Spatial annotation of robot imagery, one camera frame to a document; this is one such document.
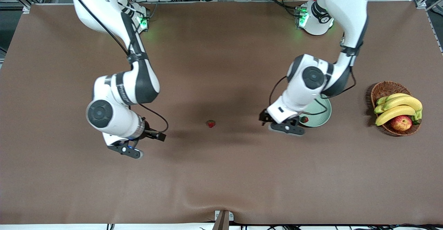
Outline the plump yellow banana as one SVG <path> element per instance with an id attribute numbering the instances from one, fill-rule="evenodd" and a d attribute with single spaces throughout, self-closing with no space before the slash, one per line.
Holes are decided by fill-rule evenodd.
<path id="1" fill-rule="evenodd" d="M 391 108 L 389 110 L 384 111 L 380 115 L 378 115 L 378 118 L 375 121 L 376 126 L 381 126 L 391 120 L 392 118 L 398 117 L 398 116 L 413 116 L 416 115 L 416 111 L 408 106 L 408 105 L 400 105 L 394 108 Z"/>

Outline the brown wicker basket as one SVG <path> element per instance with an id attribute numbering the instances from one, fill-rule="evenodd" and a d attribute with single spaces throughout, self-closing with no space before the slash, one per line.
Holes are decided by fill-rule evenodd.
<path id="1" fill-rule="evenodd" d="M 382 97 L 389 96 L 395 93 L 404 93 L 408 96 L 412 95 L 411 92 L 406 87 L 404 87 L 398 82 L 383 81 L 375 84 L 372 87 L 372 90 L 368 98 L 370 98 L 372 107 L 375 108 L 378 105 L 378 101 Z M 419 120 L 417 123 L 413 123 L 411 128 L 409 128 L 406 131 L 395 130 L 389 122 L 381 125 L 381 127 L 383 128 L 383 131 L 386 134 L 389 134 L 391 136 L 411 136 L 420 129 L 420 123 L 421 120 Z"/>

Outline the long aluminium frame rail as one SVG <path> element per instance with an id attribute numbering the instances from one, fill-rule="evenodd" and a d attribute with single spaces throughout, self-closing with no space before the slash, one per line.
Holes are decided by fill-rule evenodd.
<path id="1" fill-rule="evenodd" d="M 439 40 L 437 31 L 435 29 L 435 26 L 433 25 L 433 22 L 431 20 L 431 13 L 437 14 L 441 17 L 443 17 L 443 0 L 436 0 L 434 2 L 430 0 L 414 0 L 415 6 L 418 9 L 424 9 L 427 14 L 428 21 L 431 25 L 431 29 L 434 34 L 434 38 L 436 39 L 438 48 L 441 52 L 441 55 L 443 56 L 443 44 L 441 44 L 441 41 Z"/>

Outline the grey metal clamp bracket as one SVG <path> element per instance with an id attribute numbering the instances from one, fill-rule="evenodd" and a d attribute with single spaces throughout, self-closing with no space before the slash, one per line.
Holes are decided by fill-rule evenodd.
<path id="1" fill-rule="evenodd" d="M 229 230 L 230 223 L 234 221 L 231 211 L 215 211 L 215 223 L 212 230 Z"/>

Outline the pale green round plate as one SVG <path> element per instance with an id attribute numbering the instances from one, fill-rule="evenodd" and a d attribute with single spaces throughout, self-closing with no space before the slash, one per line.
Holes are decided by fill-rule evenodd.
<path id="1" fill-rule="evenodd" d="M 306 127 L 319 127 L 326 124 L 330 119 L 332 113 L 331 102 L 324 98 L 321 94 L 317 96 L 312 103 L 310 103 L 304 111 L 299 115 L 307 116 L 309 121 L 305 124 L 300 123 Z"/>

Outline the small yellow-green banana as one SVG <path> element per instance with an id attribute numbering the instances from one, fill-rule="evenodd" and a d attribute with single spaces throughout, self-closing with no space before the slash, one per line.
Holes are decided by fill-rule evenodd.
<path id="1" fill-rule="evenodd" d="M 394 94 L 391 94 L 389 96 L 383 96 L 383 97 L 381 97 L 380 99 L 377 100 L 376 105 L 378 106 L 380 104 L 384 104 L 384 103 L 386 103 L 386 101 L 389 101 L 391 99 L 397 98 L 399 96 L 410 96 L 410 95 L 405 94 L 405 93 L 394 93 Z"/>

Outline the brown table cover mat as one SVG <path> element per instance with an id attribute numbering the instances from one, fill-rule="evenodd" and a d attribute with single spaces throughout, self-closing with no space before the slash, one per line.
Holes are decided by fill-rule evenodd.
<path id="1" fill-rule="evenodd" d="M 22 15 L 0 71 L 0 223 L 443 224 L 443 56 L 426 11 L 370 2 L 353 72 L 332 115 L 302 137 L 259 113 L 298 55 L 334 62 L 342 30 L 296 30 L 272 2 L 160 4 L 142 39 L 160 81 L 148 107 L 164 142 L 135 160 L 87 122 L 97 77 L 129 69 L 72 5 Z M 398 82 L 423 109 L 411 136 L 376 126 L 372 87 Z M 206 121 L 214 120 L 210 129 Z"/>

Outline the red yellow apple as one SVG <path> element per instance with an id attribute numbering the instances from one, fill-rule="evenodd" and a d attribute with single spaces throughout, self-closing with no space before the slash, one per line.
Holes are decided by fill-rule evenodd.
<path id="1" fill-rule="evenodd" d="M 398 132 L 404 132 L 411 128 L 413 122 L 407 115 L 397 116 L 389 121 L 390 126 Z"/>

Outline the yellow banana bunch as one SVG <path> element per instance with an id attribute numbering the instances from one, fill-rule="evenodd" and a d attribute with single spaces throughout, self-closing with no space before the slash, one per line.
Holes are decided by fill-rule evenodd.
<path id="1" fill-rule="evenodd" d="M 401 105 L 406 105 L 408 107 L 411 107 L 416 112 L 421 111 L 423 109 L 423 105 L 421 101 L 419 101 L 418 99 L 412 96 L 398 96 L 375 107 L 374 113 L 380 114 L 389 109 L 393 109 L 394 107 L 398 107 Z"/>

